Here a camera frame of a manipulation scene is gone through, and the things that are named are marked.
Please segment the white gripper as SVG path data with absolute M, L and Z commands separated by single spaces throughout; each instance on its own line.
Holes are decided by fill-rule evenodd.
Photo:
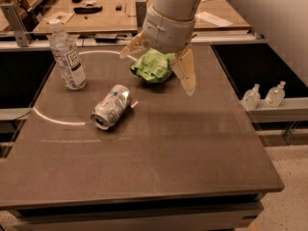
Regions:
M 151 6 L 147 10 L 142 31 L 120 51 L 119 57 L 124 59 L 130 54 L 144 51 L 149 48 L 149 44 L 162 53 L 178 52 L 171 62 L 171 68 L 186 94 L 192 96 L 196 80 L 193 50 L 188 45 L 192 40 L 194 23 L 194 18 L 188 21 L 173 20 L 156 12 Z

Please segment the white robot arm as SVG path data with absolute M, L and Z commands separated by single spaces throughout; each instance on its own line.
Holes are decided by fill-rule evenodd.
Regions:
M 187 95 L 193 95 L 196 80 L 191 47 L 195 14 L 201 0 L 153 0 L 142 30 L 121 50 L 120 57 L 153 48 L 174 53 L 171 67 Z

